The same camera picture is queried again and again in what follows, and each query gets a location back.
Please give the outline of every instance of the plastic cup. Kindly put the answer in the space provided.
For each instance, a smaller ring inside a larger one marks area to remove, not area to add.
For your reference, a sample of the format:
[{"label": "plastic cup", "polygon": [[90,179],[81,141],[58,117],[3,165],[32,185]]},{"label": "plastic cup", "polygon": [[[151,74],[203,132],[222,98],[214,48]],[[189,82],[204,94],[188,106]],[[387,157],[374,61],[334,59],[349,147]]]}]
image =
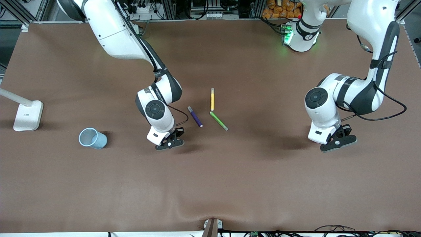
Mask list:
[{"label": "plastic cup", "polygon": [[80,132],[79,143],[86,147],[101,149],[107,144],[107,136],[89,127]]}]

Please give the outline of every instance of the pile of brown objects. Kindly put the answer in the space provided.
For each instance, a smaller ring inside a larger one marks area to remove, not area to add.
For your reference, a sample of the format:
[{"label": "pile of brown objects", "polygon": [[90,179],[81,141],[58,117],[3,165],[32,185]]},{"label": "pile of brown objects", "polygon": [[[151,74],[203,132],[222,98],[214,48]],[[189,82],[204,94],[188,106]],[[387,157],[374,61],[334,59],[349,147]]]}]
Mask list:
[{"label": "pile of brown objects", "polygon": [[302,3],[289,0],[282,0],[282,6],[277,5],[276,0],[266,0],[266,3],[267,7],[262,13],[263,18],[301,18]]}]

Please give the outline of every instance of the yellow marker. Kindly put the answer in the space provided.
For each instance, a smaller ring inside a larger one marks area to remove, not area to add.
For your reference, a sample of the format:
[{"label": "yellow marker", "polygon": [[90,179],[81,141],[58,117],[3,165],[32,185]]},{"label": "yellow marker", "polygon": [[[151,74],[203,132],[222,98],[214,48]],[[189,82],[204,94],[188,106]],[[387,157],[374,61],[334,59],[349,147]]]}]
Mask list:
[{"label": "yellow marker", "polygon": [[210,110],[213,111],[215,106],[215,88],[210,89]]}]

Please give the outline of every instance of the marker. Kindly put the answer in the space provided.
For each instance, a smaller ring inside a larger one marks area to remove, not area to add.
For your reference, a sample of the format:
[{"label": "marker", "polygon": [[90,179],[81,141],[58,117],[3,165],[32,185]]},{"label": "marker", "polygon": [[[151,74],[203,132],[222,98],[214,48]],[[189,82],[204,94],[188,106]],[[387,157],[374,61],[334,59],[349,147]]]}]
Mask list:
[{"label": "marker", "polygon": [[225,124],[211,111],[209,114],[219,123],[221,127],[225,129],[225,131],[228,131],[228,127],[225,126]]},{"label": "marker", "polygon": [[213,111],[215,106],[215,88],[210,89],[210,110]]},{"label": "marker", "polygon": [[190,114],[192,115],[193,119],[196,121],[197,125],[199,127],[203,127],[203,124],[200,122],[199,118],[197,117],[197,115],[194,113],[193,109],[189,106],[187,107],[187,109],[189,110]]}]

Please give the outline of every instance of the lamp base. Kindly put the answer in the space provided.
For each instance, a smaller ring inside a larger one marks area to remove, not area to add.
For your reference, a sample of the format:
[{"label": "lamp base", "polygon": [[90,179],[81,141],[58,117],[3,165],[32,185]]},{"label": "lamp base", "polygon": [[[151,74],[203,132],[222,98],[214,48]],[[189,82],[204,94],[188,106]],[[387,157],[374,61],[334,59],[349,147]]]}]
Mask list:
[{"label": "lamp base", "polygon": [[32,106],[19,104],[13,129],[15,131],[34,131],[41,121],[44,104],[39,100],[34,100]]}]

